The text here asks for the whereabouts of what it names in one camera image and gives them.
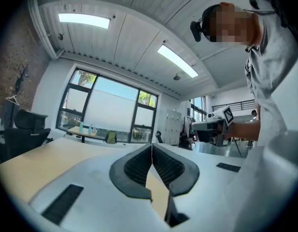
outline floor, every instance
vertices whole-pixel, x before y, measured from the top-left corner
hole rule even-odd
[[[238,152],[238,149],[234,141],[232,142],[225,141],[224,144],[225,146],[223,147],[216,147],[214,145],[204,143],[204,142],[195,142],[195,144],[192,145],[192,151],[218,155],[218,156],[240,157],[240,154]],[[241,141],[241,142],[237,141],[237,145],[242,158],[246,158],[248,155],[247,144],[248,144],[248,141]]]

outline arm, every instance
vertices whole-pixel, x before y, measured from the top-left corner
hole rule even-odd
[[[232,123],[229,127],[225,139],[230,137],[246,138],[249,140],[257,141],[259,138],[261,128],[261,107],[257,104],[257,113],[259,120],[252,123]]]

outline desk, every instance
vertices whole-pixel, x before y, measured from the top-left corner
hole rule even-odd
[[[85,138],[89,137],[89,138],[95,138],[95,139],[101,139],[101,137],[97,137],[95,136],[95,134],[89,134],[89,129],[88,128],[82,128],[82,132],[80,132],[79,130],[79,126],[75,126],[73,128],[70,128],[69,130],[67,130],[67,132],[71,133],[71,134],[75,134],[78,136],[81,136],[81,142],[84,143],[85,142]]]
[[[0,164],[0,180],[8,193],[28,203],[42,187],[77,163],[122,150],[59,138]],[[164,219],[168,189],[150,172],[146,188],[151,190],[152,207]]]

